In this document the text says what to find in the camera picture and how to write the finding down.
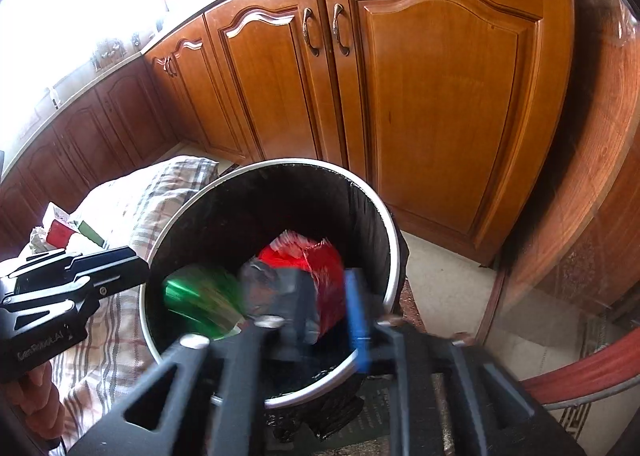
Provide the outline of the person's left hand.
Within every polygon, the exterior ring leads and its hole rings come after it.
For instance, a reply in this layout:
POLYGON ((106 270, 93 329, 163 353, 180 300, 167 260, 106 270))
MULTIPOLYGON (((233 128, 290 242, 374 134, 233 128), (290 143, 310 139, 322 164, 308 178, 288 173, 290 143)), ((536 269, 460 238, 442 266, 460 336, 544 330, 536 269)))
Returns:
POLYGON ((25 415, 26 426, 44 440, 62 436, 65 407, 60 402, 58 388, 52 381, 52 365, 45 362, 19 380, 2 384, 9 402, 25 415))

